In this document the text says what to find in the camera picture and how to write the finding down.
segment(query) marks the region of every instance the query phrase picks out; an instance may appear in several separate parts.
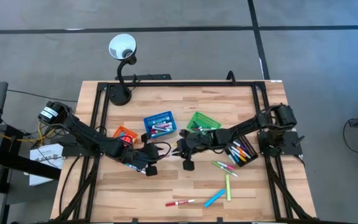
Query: desk lamp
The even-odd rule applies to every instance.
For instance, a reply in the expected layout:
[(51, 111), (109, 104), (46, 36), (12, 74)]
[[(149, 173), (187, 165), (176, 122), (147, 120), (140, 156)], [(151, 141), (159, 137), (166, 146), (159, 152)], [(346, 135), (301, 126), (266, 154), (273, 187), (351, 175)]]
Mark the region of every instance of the desk lamp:
[(119, 85), (114, 85), (111, 88), (109, 99), (110, 101), (117, 106), (125, 105), (131, 99), (131, 91), (124, 83), (124, 79), (122, 79), (122, 68), (127, 63), (129, 65), (133, 65), (136, 63), (136, 41), (133, 36), (129, 34), (119, 34), (115, 36), (109, 44), (109, 53), (110, 55), (120, 60), (121, 63), (117, 68), (117, 76), (119, 80)]

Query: marker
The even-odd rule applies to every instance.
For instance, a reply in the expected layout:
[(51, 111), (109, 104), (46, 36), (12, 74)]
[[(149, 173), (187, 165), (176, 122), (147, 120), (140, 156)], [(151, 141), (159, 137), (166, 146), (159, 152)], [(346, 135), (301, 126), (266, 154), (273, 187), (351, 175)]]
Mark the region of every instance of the marker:
[(236, 149), (235, 147), (231, 147), (232, 150), (236, 151), (238, 154), (240, 154), (241, 156), (245, 157), (246, 155), (243, 153), (243, 151), (240, 151), (238, 149)]
[(153, 120), (152, 123), (153, 124), (166, 123), (169, 120), (170, 120), (170, 118), (169, 118), (169, 116), (167, 116), (167, 117), (162, 118), (162, 119)]
[(237, 174), (229, 171), (228, 169), (224, 168), (223, 166), (219, 165), (217, 162), (212, 162), (212, 164), (216, 165), (217, 167), (221, 168), (222, 170), (228, 172), (229, 174), (233, 175), (234, 177), (238, 177)]
[(216, 128), (200, 128), (200, 131), (216, 130)]
[(172, 126), (172, 122), (153, 125), (153, 127), (159, 127), (159, 128), (165, 128), (165, 127), (168, 127), (168, 126)]
[(231, 191), (230, 191), (230, 176), (226, 174), (226, 200), (231, 201)]
[(236, 161), (236, 163), (239, 163), (240, 160), (239, 158), (237, 158), (237, 155), (235, 155), (231, 150), (230, 150), (231, 156), (233, 157), (233, 159)]
[(242, 150), (247, 151), (247, 149), (242, 147), (242, 145), (240, 143), (233, 141), (233, 144), (235, 144), (237, 147), (240, 147)]
[[(162, 128), (162, 129), (164, 129), (164, 130), (172, 130), (172, 126), (169, 126), (169, 127), (167, 127), (167, 128)], [(161, 130), (158, 130), (158, 129), (155, 129), (155, 128), (153, 128), (153, 129), (150, 129), (150, 132), (158, 132), (158, 133), (162, 133), (162, 132), (164, 132), (164, 131), (161, 131)]]
[(225, 190), (222, 189), (221, 191), (219, 191), (216, 195), (214, 195), (214, 197), (212, 197), (211, 199), (209, 199), (207, 202), (205, 202), (204, 207), (208, 208), (212, 203), (214, 203), (214, 201), (216, 201), (216, 199), (218, 199), (220, 196), (222, 196), (222, 194), (225, 193)]
[(130, 167), (130, 168), (132, 168), (132, 169), (135, 169), (137, 172), (141, 172), (143, 174), (146, 174), (146, 171), (144, 171), (144, 170), (138, 171), (139, 169), (136, 166), (133, 166), (133, 165), (130, 165), (130, 164), (125, 164), (125, 165)]
[(167, 132), (167, 131), (170, 131), (171, 129), (165, 129), (165, 128), (158, 128), (158, 127), (154, 127), (154, 129), (156, 130), (159, 130), (159, 131), (164, 131), (164, 132)]
[(195, 202), (195, 199), (191, 199), (191, 200), (183, 200), (183, 201), (179, 201), (179, 202), (170, 202), (170, 203), (166, 203), (165, 206), (169, 207), (169, 206), (174, 206), (174, 205), (181, 205), (184, 203), (191, 203), (191, 202)]
[(233, 166), (229, 166), (227, 164), (224, 164), (223, 162), (219, 162), (219, 161), (216, 161), (219, 165), (223, 166), (223, 167), (226, 167), (230, 170), (234, 170), (234, 167)]
[(239, 152), (242, 152), (243, 155), (247, 156), (249, 159), (251, 158), (248, 153), (246, 153), (244, 150), (242, 150), (240, 147), (237, 147), (237, 149), (239, 150)]
[(238, 158), (240, 158), (242, 161), (246, 161), (246, 159), (244, 159), (238, 152), (236, 152), (235, 150), (232, 150), (231, 152), (233, 152)]
[(151, 130), (155, 130), (156, 128), (160, 128), (160, 129), (172, 129), (172, 125), (166, 126), (166, 127), (158, 127), (158, 126), (153, 126), (151, 128)]
[(237, 164), (235, 161), (234, 161), (234, 159), (233, 159), (233, 157), (231, 156), (231, 155), (229, 155), (229, 158), (230, 158), (230, 160), (233, 162), (233, 164)]

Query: white paper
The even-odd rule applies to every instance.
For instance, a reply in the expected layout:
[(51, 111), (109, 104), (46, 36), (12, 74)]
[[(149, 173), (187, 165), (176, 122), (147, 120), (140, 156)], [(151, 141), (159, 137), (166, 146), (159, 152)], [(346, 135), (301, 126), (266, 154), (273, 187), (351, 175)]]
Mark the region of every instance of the white paper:
[[(62, 167), (63, 167), (63, 159), (62, 159), (63, 146), (61, 146), (59, 144), (42, 146), (42, 147), (39, 147), (39, 151), (36, 149), (30, 150), (30, 159), (32, 161), (40, 161), (41, 163), (43, 163), (45, 165), (52, 166), (52, 167), (54, 167), (53, 165), (55, 165), (57, 168), (62, 169)], [(43, 184), (43, 183), (51, 181), (51, 179), (49, 179), (49, 178), (40, 177), (37, 175), (30, 175), (29, 179), (30, 179), (30, 182), (29, 182), (30, 186), (35, 186), (35, 185), (39, 185), (39, 184)]]

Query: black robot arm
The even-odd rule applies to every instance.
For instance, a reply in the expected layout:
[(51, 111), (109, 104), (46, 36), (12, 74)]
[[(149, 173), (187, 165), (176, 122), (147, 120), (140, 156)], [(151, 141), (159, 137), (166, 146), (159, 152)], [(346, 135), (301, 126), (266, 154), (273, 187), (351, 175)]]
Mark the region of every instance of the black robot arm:
[(285, 131), (296, 125), (296, 119), (290, 106), (276, 105), (262, 110), (253, 118), (248, 119), (231, 128), (189, 133), (181, 130), (182, 139), (177, 141), (177, 148), (173, 151), (174, 156), (185, 159), (183, 168), (194, 170), (191, 155), (205, 150), (224, 149), (226, 145), (240, 136), (249, 134), (260, 129), (268, 129), (270, 145), (277, 147), (282, 142)]
[(134, 149), (132, 143), (121, 138), (108, 138), (82, 123), (72, 114), (70, 107), (59, 102), (49, 101), (39, 114), (39, 120), (48, 126), (68, 131), (76, 138), (77, 143), (86, 149), (105, 154), (123, 164), (131, 164), (139, 170), (147, 167), (147, 175), (157, 174), (157, 168), (151, 165), (160, 157), (158, 147), (147, 143), (147, 140), (144, 141), (142, 149)]

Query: wooden table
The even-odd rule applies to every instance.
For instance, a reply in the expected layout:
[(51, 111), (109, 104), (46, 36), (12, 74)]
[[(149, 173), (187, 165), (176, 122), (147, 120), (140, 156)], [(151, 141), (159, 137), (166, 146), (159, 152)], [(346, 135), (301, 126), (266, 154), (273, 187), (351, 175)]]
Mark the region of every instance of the wooden table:
[[(76, 116), (86, 124), (90, 123), (97, 83), (85, 81), (82, 84)], [(266, 81), (266, 87), (270, 105), (287, 104), (282, 82)], [(259, 99), (263, 108), (260, 93)], [(98, 121), (101, 117), (102, 104), (101, 100)], [(108, 136), (112, 136), (120, 125), (140, 135), (145, 132), (144, 117), (166, 110), (172, 111), (178, 130), (158, 140), (167, 141), (172, 147), (180, 138), (178, 131), (186, 128), (196, 111), (219, 121), (223, 128), (229, 128), (255, 115), (251, 88), (247, 86), (137, 87), (132, 92), (132, 99), (128, 104), (124, 106), (109, 104), (106, 121)], [(256, 133), (248, 134), (247, 138), (259, 152)], [(262, 156), (236, 170), (238, 177), (231, 177), (232, 201), (227, 202), (226, 197), (223, 196), (209, 208), (204, 208), (204, 202), (217, 191), (225, 188), (224, 171), (211, 165), (211, 161), (231, 162), (224, 154), (215, 154), (212, 151), (196, 154), (193, 160), (196, 167), (193, 172), (183, 170), (183, 159), (169, 157), (157, 163), (158, 175), (146, 177), (106, 156), (102, 157), (91, 221), (130, 222), (132, 218), (138, 218), (140, 222), (211, 222), (216, 221), (216, 217), (223, 217), (227, 222), (274, 220), (265, 162)], [(64, 162), (51, 218), (58, 216), (60, 192), (68, 168), (73, 161), (74, 158), (69, 158)], [(307, 213), (315, 216), (302, 163), (293, 156), (282, 156), (282, 161), (289, 191)], [(82, 158), (69, 176), (63, 197), (63, 208), (68, 205), (77, 191), (81, 166)], [(281, 214), (284, 217), (282, 195), (278, 189), (277, 192)], [(85, 216), (87, 197), (88, 193), (85, 192), (80, 218)], [(165, 207), (166, 202), (179, 199), (196, 199), (196, 202)]]

